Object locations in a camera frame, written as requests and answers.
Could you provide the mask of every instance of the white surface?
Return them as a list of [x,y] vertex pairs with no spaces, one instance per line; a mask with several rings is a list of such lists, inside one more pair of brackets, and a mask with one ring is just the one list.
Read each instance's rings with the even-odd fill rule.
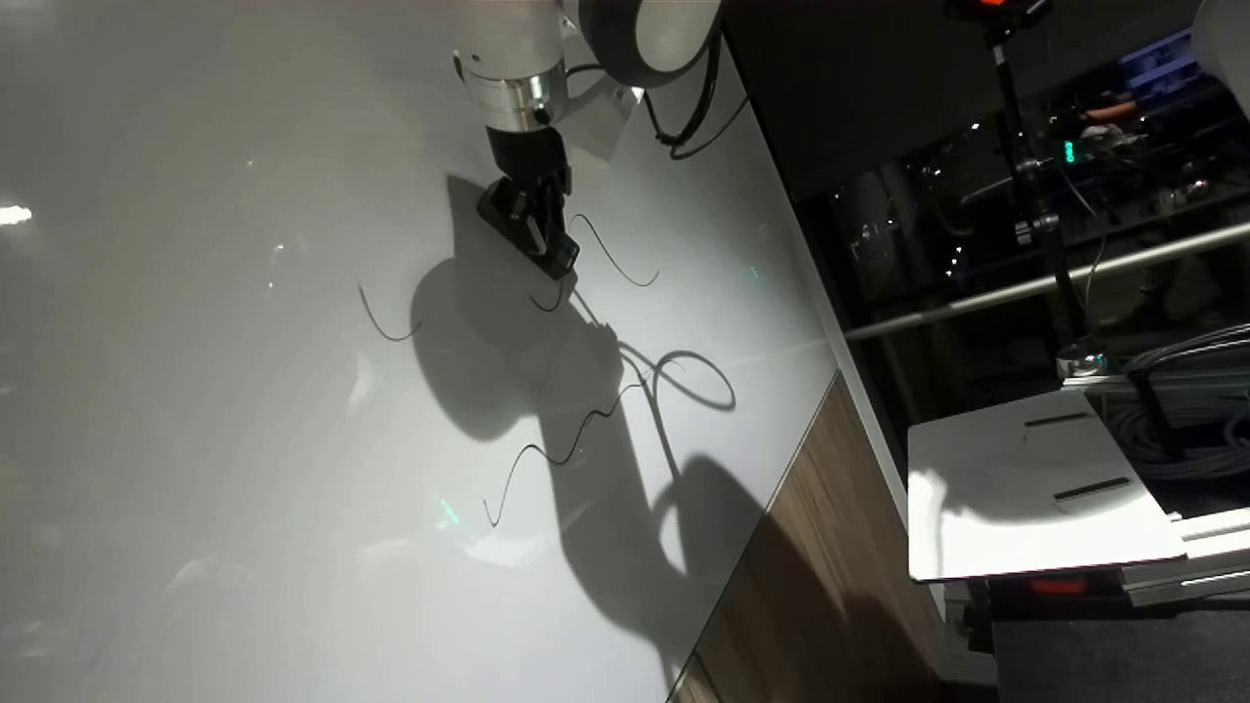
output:
[[708,44],[722,0],[641,0],[637,6],[637,56],[660,71],[682,71]]
[[457,0],[447,45],[479,77],[531,77],[563,61],[555,0]]
[[[29,207],[0,234],[2,703],[662,699],[830,381],[749,118],[691,165],[641,112],[570,144],[570,209],[660,271],[632,288],[570,219],[605,331],[483,325],[520,302],[503,254],[457,295],[454,247],[488,238],[445,178],[494,172],[442,0],[0,0],[0,94],[0,191]],[[726,71],[712,124],[739,94]],[[421,351],[355,284],[393,331],[416,310]],[[492,530],[511,455],[627,381],[614,336],[713,358],[739,407],[660,392],[675,491],[623,394],[570,470],[520,463]]]
[[1177,519],[1182,562],[1124,567],[1132,606],[1246,593],[1250,586],[1250,508]]
[[[1117,488],[1059,498],[1102,480]],[[986,578],[1180,557],[1083,392],[1033,394],[908,431],[908,578]]]
[[1221,77],[1225,90],[1250,112],[1250,2],[1246,0],[1203,0],[1196,17],[1196,56],[1203,71]]

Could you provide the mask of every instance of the dark background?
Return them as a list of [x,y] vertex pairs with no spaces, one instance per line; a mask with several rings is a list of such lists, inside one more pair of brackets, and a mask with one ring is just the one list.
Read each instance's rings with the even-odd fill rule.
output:
[[[1046,90],[1157,35],[1199,0],[1055,0],[1011,44]],[[792,200],[894,159],[994,105],[985,38],[941,0],[726,0],[726,35]]]

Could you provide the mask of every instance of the machine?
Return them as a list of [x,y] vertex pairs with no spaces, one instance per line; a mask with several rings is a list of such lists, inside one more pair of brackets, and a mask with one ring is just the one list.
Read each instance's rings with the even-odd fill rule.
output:
[[563,28],[576,28],[598,71],[623,86],[662,86],[713,35],[720,0],[457,0],[457,73],[483,110],[498,178],[479,213],[545,278],[572,273],[576,243],[563,225],[572,187],[558,118],[565,112]]
[[[1192,56],[1250,110],[1246,28],[1250,2],[1205,0],[1192,30],[1122,58],[1132,94],[1083,105],[1083,133],[1117,124],[1182,153],[1196,133],[1188,121],[1210,124],[1205,90],[1192,90]],[[1091,159],[1114,159],[1114,148],[1091,148]],[[1246,238],[1246,209],[1238,213],[1199,238]],[[994,616],[1122,616],[1240,599],[1246,349],[1250,325],[1238,321],[1151,349],[1122,373],[908,427],[908,575],[945,582],[957,599],[972,593],[972,640],[986,638]]]

